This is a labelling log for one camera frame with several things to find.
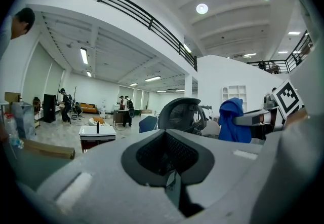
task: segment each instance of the man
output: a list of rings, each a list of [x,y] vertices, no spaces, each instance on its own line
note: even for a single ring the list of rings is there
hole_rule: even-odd
[[[24,8],[15,16],[8,16],[0,28],[0,60],[10,40],[25,35],[34,25],[35,14],[31,8]]]
[[[67,94],[66,94],[64,88],[61,89],[60,93],[63,95],[63,101],[60,101],[58,104],[64,104],[64,106],[65,106],[61,112],[62,121],[63,121],[63,123],[68,122],[71,124],[71,118],[67,114],[70,111],[70,109],[72,108],[71,104],[70,104],[70,99],[67,97]]]
[[[126,95],[125,99],[123,101],[123,106],[124,106],[124,116],[123,116],[123,127],[126,126],[126,123],[128,122],[128,125],[131,127],[132,126],[132,118],[130,116],[130,107],[133,107],[133,102],[131,99]]]
[[[124,105],[123,105],[123,103],[124,103],[124,97],[121,96],[121,97],[120,97],[120,103],[119,103],[119,110],[124,110]]]

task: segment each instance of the blue jacket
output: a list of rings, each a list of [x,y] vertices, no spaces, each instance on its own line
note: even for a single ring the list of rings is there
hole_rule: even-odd
[[[233,118],[242,116],[243,100],[231,98],[223,102],[219,108],[219,125],[222,126],[219,133],[219,140],[250,143],[251,132],[249,127],[237,126],[233,124]]]

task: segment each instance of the white ceiling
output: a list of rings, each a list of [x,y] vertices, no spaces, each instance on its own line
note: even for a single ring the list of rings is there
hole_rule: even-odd
[[[276,25],[274,25],[276,21],[271,17],[271,12],[273,9],[280,9],[286,5],[285,2],[273,0],[170,1],[193,26],[198,39],[201,40],[209,54],[233,57],[233,55],[240,53],[257,53],[255,59],[262,60],[267,52],[273,52],[269,49],[269,46],[276,48],[279,46],[291,52],[296,45],[295,41],[290,41],[286,35],[281,35],[278,39],[270,33],[270,29],[276,31]],[[196,6],[200,3],[205,3],[209,7],[208,12],[204,15],[196,12]],[[304,32],[306,26],[303,24],[300,12],[298,12],[297,4],[291,5],[291,7],[289,13],[289,16],[293,14],[291,19],[289,16],[283,16],[287,20],[286,26],[289,22],[287,30]],[[282,59],[276,54],[270,56],[273,59]]]
[[[180,70],[113,32],[52,13],[37,12],[36,17],[74,73],[86,76],[88,70],[97,79],[124,86],[138,83],[139,89],[149,91],[184,89]],[[87,49],[88,65],[83,63],[81,47]],[[145,82],[153,76],[161,76],[161,80]],[[193,90],[197,90],[196,81]]]

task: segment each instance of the water bottle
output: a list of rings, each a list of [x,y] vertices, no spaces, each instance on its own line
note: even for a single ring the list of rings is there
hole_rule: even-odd
[[[24,142],[18,137],[17,124],[13,114],[5,113],[5,128],[9,135],[10,144],[18,148],[24,148]]]

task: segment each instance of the tiled floor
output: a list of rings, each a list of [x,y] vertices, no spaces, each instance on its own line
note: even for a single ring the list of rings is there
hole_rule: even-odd
[[[81,120],[71,120],[72,124],[63,123],[61,115],[56,113],[56,121],[52,123],[46,123],[41,121],[40,126],[36,128],[36,136],[33,140],[59,146],[73,147],[75,149],[75,156],[82,154],[79,130],[82,125],[88,125],[89,118],[92,118],[93,114],[83,113]],[[112,116],[105,121],[112,125],[117,132],[116,139],[122,137],[130,137],[132,134],[139,133],[138,123],[141,121],[140,116],[135,116],[132,120],[132,126],[128,124],[124,128],[121,124],[116,126],[112,123]]]

